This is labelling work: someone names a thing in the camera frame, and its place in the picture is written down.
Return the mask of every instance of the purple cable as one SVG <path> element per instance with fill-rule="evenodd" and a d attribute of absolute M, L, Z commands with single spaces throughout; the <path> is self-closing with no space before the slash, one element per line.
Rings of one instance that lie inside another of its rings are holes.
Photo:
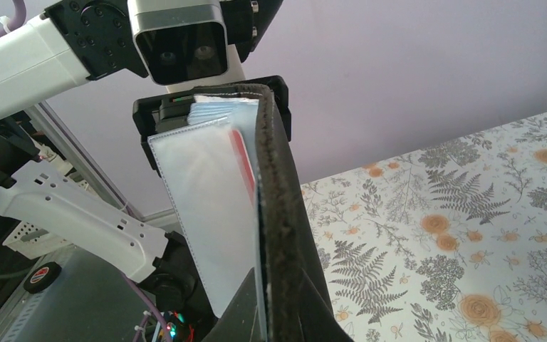
<path fill-rule="evenodd" d="M 147 324 L 148 319 L 150 319 L 150 316 L 144 315 L 139 327 L 145 329 L 145 326 Z M 140 329 L 138 329 L 135 332 L 135 336 L 133 336 L 133 342 L 138 342 L 140 340 L 140 336 L 141 336 L 142 333 L 145 333 L 145 331 L 141 331 Z"/>
<path fill-rule="evenodd" d="M 162 317 L 162 315 L 160 314 L 160 311 L 158 311 L 158 309 L 156 308 L 156 305 L 152 303 L 152 301 L 140 290 L 140 288 L 137 287 L 137 285 L 135 285 L 135 283 L 131 279 L 127 278 L 127 276 L 124 274 L 122 274 L 122 276 L 127 284 L 129 284 L 129 287 L 144 301 L 145 305 L 147 305 L 147 307 L 152 312 L 152 315 L 154 315 L 158 323 L 160 323 L 162 329 L 165 330 L 165 333 L 163 334 L 165 336 L 165 340 L 167 340 L 167 342 L 173 342 L 171 335 L 166 333 L 167 322 L 165 321 L 165 318 Z"/>
<path fill-rule="evenodd" d="M 13 0 L 13 2 L 16 8 L 16 14 L 7 25 L 9 32 L 19 29 L 26 21 L 26 5 L 24 0 Z M 4 28 L 0 29 L 0 38 L 6 34 L 7 32 L 5 32 Z"/>

